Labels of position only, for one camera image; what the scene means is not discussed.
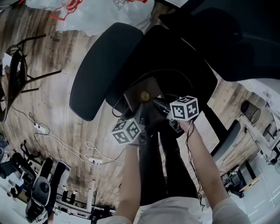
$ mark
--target gold screw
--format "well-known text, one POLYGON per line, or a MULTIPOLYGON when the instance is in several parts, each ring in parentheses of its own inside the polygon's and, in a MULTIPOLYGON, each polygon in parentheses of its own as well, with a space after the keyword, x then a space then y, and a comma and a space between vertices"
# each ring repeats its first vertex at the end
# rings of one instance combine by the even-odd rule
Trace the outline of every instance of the gold screw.
POLYGON ((147 93, 147 92, 143 92, 141 94, 141 98, 144 100, 144 101, 148 101, 150 99, 150 95, 147 93))

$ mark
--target sleeve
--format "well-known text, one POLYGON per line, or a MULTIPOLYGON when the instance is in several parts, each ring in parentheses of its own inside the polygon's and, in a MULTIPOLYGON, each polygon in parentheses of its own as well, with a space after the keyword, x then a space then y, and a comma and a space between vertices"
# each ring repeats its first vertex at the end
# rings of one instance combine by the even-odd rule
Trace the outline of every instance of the sleeve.
POLYGON ((131 221, 123 216, 111 216, 105 219, 100 219, 97 224, 132 224, 131 221))
POLYGON ((222 200, 213 209, 213 224, 250 224, 248 216, 230 198, 222 200))

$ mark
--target white stand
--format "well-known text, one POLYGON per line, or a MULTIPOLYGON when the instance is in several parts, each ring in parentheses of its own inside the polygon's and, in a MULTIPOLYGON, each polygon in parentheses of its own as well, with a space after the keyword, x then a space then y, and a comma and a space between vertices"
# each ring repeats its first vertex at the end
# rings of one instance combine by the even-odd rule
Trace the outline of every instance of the white stand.
POLYGON ((243 115, 240 116, 240 121, 245 124, 252 134, 252 137, 255 137, 255 143, 259 146, 262 152, 267 155, 267 160, 270 161, 271 159, 275 158, 277 154, 275 151, 273 151, 273 149, 277 147, 277 143, 280 141, 280 134, 278 134, 274 140, 272 139, 270 142, 268 142, 260 133, 260 131, 253 127, 243 115))
POLYGON ((88 197, 87 197, 87 209, 80 208, 80 207, 77 207, 77 206, 74 206, 74 205, 70 205, 70 204, 68 204, 68 203, 66 203, 62 200, 57 200, 56 202, 62 208, 73 209, 73 210, 76 210, 79 214, 90 216, 91 215, 92 199, 93 199, 94 193, 95 193, 95 180, 92 180, 91 188, 89 190, 88 197))

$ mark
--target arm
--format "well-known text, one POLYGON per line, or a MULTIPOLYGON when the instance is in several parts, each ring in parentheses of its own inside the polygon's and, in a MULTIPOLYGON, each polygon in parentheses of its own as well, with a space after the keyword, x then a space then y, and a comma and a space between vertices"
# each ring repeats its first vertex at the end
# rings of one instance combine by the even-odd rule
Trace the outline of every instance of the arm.
POLYGON ((120 202, 115 215, 123 216, 132 223, 140 207, 141 182, 136 146, 126 146, 126 158, 120 190, 120 202))
MULTIPOLYGON (((189 122, 180 121, 179 123, 182 129, 187 132, 189 122)), ((229 196, 223 186, 218 167, 204 145, 201 135, 194 124, 190 126, 189 134, 192 132, 193 128, 193 133, 188 139, 189 149, 192 153, 193 164, 202 189, 205 192, 211 208, 214 209, 220 201, 229 198, 229 196)))
POLYGON ((50 217, 48 218, 48 224, 53 224, 53 212, 50 215, 50 217))

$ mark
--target white plastic bag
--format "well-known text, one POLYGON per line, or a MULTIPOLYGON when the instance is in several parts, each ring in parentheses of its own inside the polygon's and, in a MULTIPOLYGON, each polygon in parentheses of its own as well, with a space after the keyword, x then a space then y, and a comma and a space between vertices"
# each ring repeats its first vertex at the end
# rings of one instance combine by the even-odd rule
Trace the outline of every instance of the white plastic bag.
MULTIPOLYGON (((127 2, 120 9, 112 0, 83 0, 65 21, 58 21, 57 30, 84 30, 92 36, 103 33, 116 22, 137 26, 144 21, 150 22, 153 7, 154 0, 148 0, 146 3, 127 2)), ((63 7, 59 16, 63 18, 66 13, 67 9, 63 7)))

